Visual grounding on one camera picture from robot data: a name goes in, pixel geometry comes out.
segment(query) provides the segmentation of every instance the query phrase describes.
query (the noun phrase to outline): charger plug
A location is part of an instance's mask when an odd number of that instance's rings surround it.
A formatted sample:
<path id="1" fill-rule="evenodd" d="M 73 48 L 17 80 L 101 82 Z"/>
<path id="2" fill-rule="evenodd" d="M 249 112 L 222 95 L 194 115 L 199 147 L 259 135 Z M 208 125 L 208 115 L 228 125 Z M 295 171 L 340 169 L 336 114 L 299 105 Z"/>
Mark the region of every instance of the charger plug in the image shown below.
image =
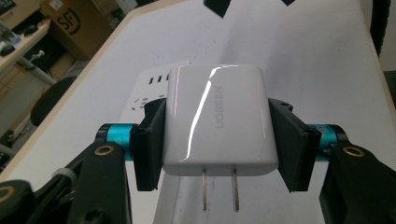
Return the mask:
<path id="1" fill-rule="evenodd" d="M 278 166 L 262 70 L 183 65 L 166 100 L 163 169 L 169 175 L 266 175 Z"/>

